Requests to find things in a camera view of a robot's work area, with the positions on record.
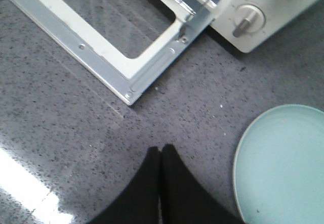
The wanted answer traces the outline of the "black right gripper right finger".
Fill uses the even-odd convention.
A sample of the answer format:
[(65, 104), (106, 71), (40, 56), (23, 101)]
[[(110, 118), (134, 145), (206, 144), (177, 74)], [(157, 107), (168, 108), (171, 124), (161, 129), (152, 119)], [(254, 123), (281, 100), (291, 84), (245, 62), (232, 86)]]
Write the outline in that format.
[(243, 223), (201, 186), (174, 145), (162, 149), (161, 179), (163, 223)]

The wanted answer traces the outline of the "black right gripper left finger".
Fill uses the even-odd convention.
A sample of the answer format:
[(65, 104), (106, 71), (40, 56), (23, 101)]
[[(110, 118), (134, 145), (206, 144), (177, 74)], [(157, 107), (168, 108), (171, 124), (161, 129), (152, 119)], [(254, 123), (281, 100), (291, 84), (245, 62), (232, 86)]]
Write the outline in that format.
[(158, 223), (159, 176), (160, 152), (150, 147), (126, 188), (89, 223)]

